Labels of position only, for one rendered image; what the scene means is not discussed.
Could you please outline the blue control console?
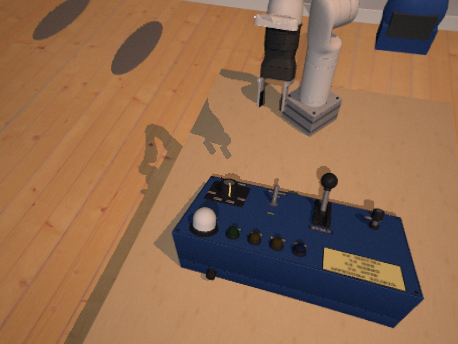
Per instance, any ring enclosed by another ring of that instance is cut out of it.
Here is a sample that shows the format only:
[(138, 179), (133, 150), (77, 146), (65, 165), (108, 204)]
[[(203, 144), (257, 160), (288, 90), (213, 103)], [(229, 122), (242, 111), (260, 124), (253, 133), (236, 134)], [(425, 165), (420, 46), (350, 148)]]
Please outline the blue control console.
[(211, 176), (172, 231), (181, 268), (396, 327), (424, 300), (402, 219), (328, 202), (337, 183), (315, 200)]

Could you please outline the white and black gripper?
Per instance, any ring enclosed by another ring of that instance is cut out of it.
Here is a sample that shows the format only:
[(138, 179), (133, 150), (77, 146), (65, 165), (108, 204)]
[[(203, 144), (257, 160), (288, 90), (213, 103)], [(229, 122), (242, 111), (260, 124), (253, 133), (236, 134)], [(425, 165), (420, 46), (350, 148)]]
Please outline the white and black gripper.
[(257, 78), (257, 107), (263, 105), (264, 80), (268, 78), (286, 81), (280, 111), (286, 109), (289, 86), (294, 82), (296, 74), (295, 55), (303, 25), (303, 2), (304, 0), (269, 0), (267, 14), (258, 13), (254, 17), (254, 25), (266, 27), (265, 57), (261, 64), (260, 77)]

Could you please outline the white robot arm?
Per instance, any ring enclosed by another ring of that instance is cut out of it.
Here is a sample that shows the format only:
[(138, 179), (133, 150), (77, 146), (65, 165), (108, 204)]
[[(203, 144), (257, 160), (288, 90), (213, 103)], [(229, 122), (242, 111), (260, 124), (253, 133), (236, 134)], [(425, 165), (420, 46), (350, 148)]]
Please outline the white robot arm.
[(319, 107), (328, 101), (342, 47), (341, 39), (331, 32), (351, 23), (358, 8), (359, 0), (312, 0), (299, 91), (299, 100), (303, 104)]

